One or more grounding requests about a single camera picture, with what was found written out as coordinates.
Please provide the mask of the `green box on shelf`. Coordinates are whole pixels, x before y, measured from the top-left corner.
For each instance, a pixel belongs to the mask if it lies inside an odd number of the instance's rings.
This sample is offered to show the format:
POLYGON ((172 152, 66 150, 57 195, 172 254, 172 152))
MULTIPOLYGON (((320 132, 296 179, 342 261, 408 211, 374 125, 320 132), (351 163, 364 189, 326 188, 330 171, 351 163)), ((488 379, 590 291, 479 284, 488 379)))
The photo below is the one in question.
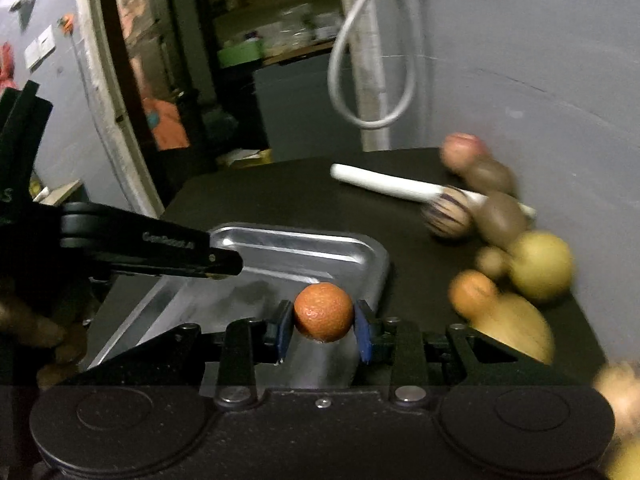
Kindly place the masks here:
POLYGON ((261 60, 264 57, 262 40, 253 38, 239 44, 224 47, 218 52, 218 58, 222 67, 238 66, 261 60))

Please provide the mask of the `far brown kiwi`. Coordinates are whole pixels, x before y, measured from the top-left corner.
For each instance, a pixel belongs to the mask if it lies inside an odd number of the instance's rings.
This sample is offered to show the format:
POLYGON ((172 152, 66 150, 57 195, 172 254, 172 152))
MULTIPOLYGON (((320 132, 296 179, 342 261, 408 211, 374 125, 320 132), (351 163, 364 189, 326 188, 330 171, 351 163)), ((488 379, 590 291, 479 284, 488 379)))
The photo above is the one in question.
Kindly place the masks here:
POLYGON ((515 195, 516 179, 513 171, 501 162, 486 156, 478 156, 463 171, 463 180, 475 192, 492 191, 515 195))

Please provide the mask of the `small orange mandarin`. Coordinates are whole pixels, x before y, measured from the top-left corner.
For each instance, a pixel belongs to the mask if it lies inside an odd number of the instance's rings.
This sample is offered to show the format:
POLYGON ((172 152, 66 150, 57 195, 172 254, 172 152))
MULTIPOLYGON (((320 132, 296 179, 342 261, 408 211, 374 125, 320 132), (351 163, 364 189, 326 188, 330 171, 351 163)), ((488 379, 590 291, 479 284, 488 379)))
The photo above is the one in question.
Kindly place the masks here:
POLYGON ((467 320, 474 320, 488 311, 498 297, 497 285, 485 274, 475 270, 460 272, 448 289, 451 307, 467 320))
POLYGON ((318 283, 297 295, 294 314, 296 328, 305 337, 328 344, 348 333, 354 307, 343 289, 331 283, 318 283))

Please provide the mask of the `brownish yellow pear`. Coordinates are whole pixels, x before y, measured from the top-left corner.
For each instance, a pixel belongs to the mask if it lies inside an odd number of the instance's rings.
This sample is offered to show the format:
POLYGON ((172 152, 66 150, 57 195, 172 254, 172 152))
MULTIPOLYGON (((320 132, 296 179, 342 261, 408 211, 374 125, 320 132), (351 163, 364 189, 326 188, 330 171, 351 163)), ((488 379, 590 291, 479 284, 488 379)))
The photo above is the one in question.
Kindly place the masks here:
POLYGON ((470 325, 541 363, 553 362, 555 344, 552 329, 541 312, 521 296, 500 295, 470 325))

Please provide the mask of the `silver metal tray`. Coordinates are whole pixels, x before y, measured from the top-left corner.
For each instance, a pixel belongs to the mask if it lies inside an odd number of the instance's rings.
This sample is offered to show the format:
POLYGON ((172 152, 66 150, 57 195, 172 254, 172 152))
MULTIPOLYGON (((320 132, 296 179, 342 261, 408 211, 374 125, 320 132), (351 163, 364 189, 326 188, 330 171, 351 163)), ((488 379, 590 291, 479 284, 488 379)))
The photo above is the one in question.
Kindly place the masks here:
POLYGON ((183 323, 219 333, 239 318, 271 318, 311 284, 332 283, 376 308, 390 267, 387 250, 362 234, 228 223, 210 231, 210 242, 238 252, 243 271, 223 280, 120 278, 91 326, 89 366, 183 323))

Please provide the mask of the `yellow lemon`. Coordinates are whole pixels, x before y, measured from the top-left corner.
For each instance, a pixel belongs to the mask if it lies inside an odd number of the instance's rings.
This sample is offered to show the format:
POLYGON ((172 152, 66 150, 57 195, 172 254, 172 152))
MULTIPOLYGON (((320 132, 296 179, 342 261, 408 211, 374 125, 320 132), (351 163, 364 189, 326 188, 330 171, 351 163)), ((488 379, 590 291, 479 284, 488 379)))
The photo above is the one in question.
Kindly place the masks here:
POLYGON ((605 477, 610 480, 640 480, 640 440, 616 441, 606 456, 605 477))

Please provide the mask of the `striped pepino melon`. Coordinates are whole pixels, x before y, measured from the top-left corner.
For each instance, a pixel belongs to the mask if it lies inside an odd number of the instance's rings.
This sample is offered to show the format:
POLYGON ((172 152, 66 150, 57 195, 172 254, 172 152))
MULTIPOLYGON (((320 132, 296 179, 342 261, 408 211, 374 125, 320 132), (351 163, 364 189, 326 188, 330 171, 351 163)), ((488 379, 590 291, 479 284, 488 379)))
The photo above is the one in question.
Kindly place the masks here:
POLYGON ((442 192, 424 204, 421 214, 427 229, 438 237, 462 237, 473 229, 469 197, 453 186, 445 186, 442 192))
POLYGON ((605 365, 593 381, 611 405, 615 418, 615 435, 632 437, 639 432, 639 363, 617 362, 605 365))

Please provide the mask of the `white wall switch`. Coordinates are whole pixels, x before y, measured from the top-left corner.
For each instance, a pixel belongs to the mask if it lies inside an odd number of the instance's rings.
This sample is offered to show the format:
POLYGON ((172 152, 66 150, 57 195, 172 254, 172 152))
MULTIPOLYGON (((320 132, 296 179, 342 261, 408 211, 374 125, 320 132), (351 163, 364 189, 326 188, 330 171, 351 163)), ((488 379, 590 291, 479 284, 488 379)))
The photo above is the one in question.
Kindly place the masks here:
POLYGON ((24 50, 26 68, 32 72, 56 48, 53 27, 49 25, 24 50))

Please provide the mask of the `small walnut behind mandarin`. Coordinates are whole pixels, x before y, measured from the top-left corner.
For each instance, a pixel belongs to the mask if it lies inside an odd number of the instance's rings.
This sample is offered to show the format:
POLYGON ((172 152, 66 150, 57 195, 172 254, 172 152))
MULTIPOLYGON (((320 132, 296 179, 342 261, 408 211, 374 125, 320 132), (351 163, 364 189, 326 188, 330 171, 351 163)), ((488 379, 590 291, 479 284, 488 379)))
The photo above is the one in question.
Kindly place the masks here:
POLYGON ((499 281, 508 275, 511 257, 499 247, 480 248, 475 257, 475 266, 493 281, 499 281))

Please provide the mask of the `yellow-green pear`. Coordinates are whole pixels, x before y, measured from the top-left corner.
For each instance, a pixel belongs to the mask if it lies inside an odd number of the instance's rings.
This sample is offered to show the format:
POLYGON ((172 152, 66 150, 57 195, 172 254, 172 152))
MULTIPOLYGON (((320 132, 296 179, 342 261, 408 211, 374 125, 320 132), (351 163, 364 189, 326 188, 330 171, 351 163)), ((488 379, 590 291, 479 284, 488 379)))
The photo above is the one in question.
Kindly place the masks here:
POLYGON ((549 231, 519 235, 506 252, 509 278, 528 300, 549 302, 568 293, 574 278, 574 255, 565 240, 549 231))

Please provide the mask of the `near brown kiwi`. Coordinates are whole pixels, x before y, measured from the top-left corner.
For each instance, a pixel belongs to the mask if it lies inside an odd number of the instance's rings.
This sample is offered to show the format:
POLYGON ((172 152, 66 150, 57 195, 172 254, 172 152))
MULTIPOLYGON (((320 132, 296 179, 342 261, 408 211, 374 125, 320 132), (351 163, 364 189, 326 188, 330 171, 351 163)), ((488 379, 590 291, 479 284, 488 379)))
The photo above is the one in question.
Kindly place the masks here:
POLYGON ((528 228, 518 201, 508 194, 490 192, 475 214, 477 231, 489 245, 506 249, 528 228))

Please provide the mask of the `white plastic tube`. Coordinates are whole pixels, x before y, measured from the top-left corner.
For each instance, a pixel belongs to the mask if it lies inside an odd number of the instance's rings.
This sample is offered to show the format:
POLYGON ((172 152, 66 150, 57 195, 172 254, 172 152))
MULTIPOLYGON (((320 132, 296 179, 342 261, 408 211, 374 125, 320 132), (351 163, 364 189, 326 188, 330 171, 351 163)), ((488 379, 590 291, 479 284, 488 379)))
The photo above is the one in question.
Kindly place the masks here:
POLYGON ((338 182, 387 196, 426 203, 444 192, 440 184, 394 177, 389 174, 343 164, 332 164, 330 176, 338 182))

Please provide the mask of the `orange wall hook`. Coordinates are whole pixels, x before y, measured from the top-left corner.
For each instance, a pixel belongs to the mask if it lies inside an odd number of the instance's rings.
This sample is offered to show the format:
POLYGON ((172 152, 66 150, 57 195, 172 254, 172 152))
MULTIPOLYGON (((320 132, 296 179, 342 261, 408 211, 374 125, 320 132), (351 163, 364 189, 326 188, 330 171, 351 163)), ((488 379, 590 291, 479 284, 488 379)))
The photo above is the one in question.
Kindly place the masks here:
POLYGON ((72 36, 75 28, 75 15, 66 13, 58 20, 58 27, 64 36, 72 36))

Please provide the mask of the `dark grey cabinet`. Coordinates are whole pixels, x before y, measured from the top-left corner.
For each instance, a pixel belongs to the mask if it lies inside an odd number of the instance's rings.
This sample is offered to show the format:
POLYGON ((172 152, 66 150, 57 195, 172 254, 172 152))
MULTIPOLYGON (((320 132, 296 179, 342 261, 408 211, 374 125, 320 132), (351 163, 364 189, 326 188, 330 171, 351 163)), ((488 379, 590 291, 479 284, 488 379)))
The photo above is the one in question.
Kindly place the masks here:
POLYGON ((362 150, 360 130, 334 110, 330 56, 321 53, 254 73, 262 124, 276 162, 362 150))

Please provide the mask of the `brown kiwi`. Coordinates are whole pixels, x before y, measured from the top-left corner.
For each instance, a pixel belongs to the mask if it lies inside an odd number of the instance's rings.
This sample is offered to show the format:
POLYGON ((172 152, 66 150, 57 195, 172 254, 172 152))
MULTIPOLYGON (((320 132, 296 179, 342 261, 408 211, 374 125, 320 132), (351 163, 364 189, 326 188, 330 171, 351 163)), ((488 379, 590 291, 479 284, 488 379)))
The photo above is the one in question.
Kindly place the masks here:
POLYGON ((506 249, 528 228, 518 201, 508 194, 490 192, 475 214, 477 231, 489 245, 506 249))
POLYGON ((515 195, 516 179, 513 171, 501 162, 486 156, 478 156, 463 171, 463 180, 475 192, 492 191, 515 195))

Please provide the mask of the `red apple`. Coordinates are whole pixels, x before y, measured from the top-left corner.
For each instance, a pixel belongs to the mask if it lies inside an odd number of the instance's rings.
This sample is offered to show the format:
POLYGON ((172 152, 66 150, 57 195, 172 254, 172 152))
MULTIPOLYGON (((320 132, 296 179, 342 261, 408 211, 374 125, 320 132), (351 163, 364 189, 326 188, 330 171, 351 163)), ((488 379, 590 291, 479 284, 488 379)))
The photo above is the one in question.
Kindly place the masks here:
POLYGON ((489 156, 488 146, 474 134, 454 132, 448 134, 439 148, 439 158, 453 174, 462 174, 477 157, 489 156))

